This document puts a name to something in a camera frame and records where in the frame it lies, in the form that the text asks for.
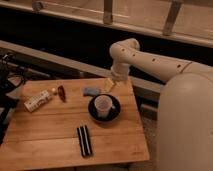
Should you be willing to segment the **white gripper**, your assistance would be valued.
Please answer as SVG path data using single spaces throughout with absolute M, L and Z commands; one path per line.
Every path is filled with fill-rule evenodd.
M 111 76 L 114 81 L 126 81 L 129 75 L 129 67 L 128 66 L 120 66 L 120 67 L 111 67 Z M 116 83 L 111 78 L 107 78 L 104 84 L 104 90 L 106 92 L 110 92 Z

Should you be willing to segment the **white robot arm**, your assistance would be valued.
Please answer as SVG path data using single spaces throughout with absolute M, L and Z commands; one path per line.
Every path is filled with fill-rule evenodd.
M 134 38 L 113 43 L 111 78 L 134 66 L 161 80 L 157 171 L 213 171 L 213 66 L 142 52 Z

